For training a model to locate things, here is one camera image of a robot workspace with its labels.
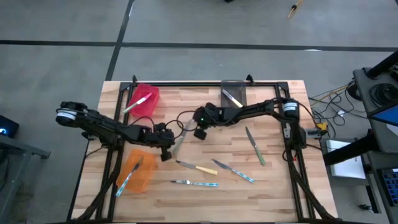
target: blue knife handle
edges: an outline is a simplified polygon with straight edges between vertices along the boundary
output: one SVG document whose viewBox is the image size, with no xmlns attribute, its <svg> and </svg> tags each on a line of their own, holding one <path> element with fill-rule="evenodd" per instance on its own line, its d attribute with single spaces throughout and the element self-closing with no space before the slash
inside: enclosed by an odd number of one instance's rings
<svg viewBox="0 0 398 224">
<path fill-rule="evenodd" d="M 122 186 L 120 186 L 118 192 L 116 192 L 116 196 L 120 196 L 122 194 L 122 191 L 124 189 L 124 187 L 127 185 L 127 183 L 129 182 L 129 179 L 131 177 L 132 172 L 127 176 L 126 180 L 123 182 Z"/>
<path fill-rule="evenodd" d="M 246 175 L 244 175 L 244 174 L 242 174 L 241 172 L 239 172 L 239 171 L 237 171 L 237 170 L 234 170 L 234 169 L 231 169 L 235 174 L 238 174 L 238 175 L 240 175 L 241 177 L 243 177 L 243 178 L 245 178 L 247 181 L 249 181 L 250 183 L 254 183 L 254 180 L 252 179 L 252 178 L 250 178 L 250 177 L 248 177 L 248 176 L 246 176 Z"/>
<path fill-rule="evenodd" d="M 192 185 L 218 187 L 218 183 L 192 183 Z"/>
</svg>

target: red plastic container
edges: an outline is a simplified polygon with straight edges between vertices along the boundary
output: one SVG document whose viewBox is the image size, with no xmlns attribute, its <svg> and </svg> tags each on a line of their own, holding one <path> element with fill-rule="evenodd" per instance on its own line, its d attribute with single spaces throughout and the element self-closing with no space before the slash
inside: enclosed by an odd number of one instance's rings
<svg viewBox="0 0 398 224">
<path fill-rule="evenodd" d="M 159 88 L 155 86 L 143 83 L 138 84 L 137 89 L 134 91 L 134 94 L 130 100 L 129 106 L 139 101 L 142 97 L 145 97 L 149 93 L 152 94 L 146 101 L 142 102 L 140 105 L 137 105 L 135 108 L 129 111 L 133 116 L 152 116 L 156 104 L 159 101 Z"/>
</svg>

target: desk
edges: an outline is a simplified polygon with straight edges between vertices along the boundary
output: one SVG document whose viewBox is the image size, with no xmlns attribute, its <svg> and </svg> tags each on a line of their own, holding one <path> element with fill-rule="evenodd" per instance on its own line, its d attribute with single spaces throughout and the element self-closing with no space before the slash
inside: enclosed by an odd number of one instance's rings
<svg viewBox="0 0 398 224">
<path fill-rule="evenodd" d="M 309 107 L 303 81 L 288 81 L 292 98 Z M 105 82 L 99 99 L 98 111 L 113 117 L 121 82 Z M 155 123 L 170 121 L 185 110 L 194 110 L 207 102 L 220 105 L 219 87 L 159 87 L 160 100 L 152 116 Z M 275 97 L 273 88 L 266 86 L 246 87 L 248 104 Z M 313 128 L 310 115 L 301 108 L 301 126 Z M 180 120 L 188 121 L 192 114 Z M 150 126 L 149 121 L 138 124 Z M 247 126 L 267 161 L 261 166 L 245 132 Z M 176 124 L 170 128 L 179 133 Z M 123 164 L 132 149 L 141 149 L 158 155 L 157 170 L 143 194 L 125 190 L 116 199 L 114 222 L 294 222 L 297 221 L 292 186 L 287 163 L 282 159 L 284 141 L 280 123 L 270 116 L 240 121 L 227 128 L 210 128 L 207 138 L 201 141 L 187 133 L 180 148 L 178 159 L 218 170 L 210 175 L 178 165 L 173 159 L 161 162 L 160 149 L 126 143 Z M 316 140 L 308 143 L 318 145 Z M 100 147 L 98 141 L 90 142 L 87 153 Z M 106 149 L 90 155 L 84 162 L 78 191 L 73 205 L 72 218 L 81 215 L 98 193 L 104 169 Z M 330 214 L 337 217 L 335 203 L 322 153 L 308 147 L 303 150 L 310 188 Z M 211 159 L 242 171 L 255 179 L 251 184 L 236 174 L 220 169 Z M 170 180 L 188 179 L 200 182 L 218 182 L 220 186 L 199 187 L 172 184 Z M 302 207 L 306 213 L 305 197 L 301 192 Z M 107 200 L 104 209 L 109 206 Z"/>
</svg>

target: yellow knife handle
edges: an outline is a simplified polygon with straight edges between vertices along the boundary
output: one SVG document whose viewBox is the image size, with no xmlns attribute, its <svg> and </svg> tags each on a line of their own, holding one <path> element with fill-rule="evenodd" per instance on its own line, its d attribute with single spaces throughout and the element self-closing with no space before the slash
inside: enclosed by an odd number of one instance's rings
<svg viewBox="0 0 398 224">
<path fill-rule="evenodd" d="M 218 173 L 218 172 L 215 171 L 215 170 L 207 169 L 207 168 L 204 168 L 204 167 L 198 167 L 198 166 L 196 166 L 195 168 L 198 169 L 198 170 L 202 170 L 203 172 L 206 172 L 206 173 L 208 173 L 208 174 L 217 175 L 217 173 Z"/>
</svg>

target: black stand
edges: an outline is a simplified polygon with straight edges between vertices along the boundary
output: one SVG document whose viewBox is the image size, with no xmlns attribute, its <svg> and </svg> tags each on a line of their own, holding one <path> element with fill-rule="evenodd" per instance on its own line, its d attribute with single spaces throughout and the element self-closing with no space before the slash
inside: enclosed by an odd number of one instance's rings
<svg viewBox="0 0 398 224">
<path fill-rule="evenodd" d="M 42 159 L 48 159 L 50 152 L 19 143 L 15 139 L 2 135 L 0 135 L 0 149 L 6 151 L 5 154 L 8 157 L 7 166 L 10 165 L 10 157 L 15 157 L 13 159 L 15 166 L 11 167 L 9 177 L 5 180 L 4 188 L 0 192 L 0 223 L 7 223 L 7 216 L 12 206 L 12 201 L 18 191 L 22 176 L 29 165 L 30 158 L 32 155 L 38 155 Z"/>
<path fill-rule="evenodd" d="M 368 72 L 366 72 L 366 76 L 375 80 L 380 74 L 389 70 L 396 63 L 398 63 L 398 51 L 392 53 L 382 62 L 378 63 L 375 67 L 371 68 Z"/>
</svg>

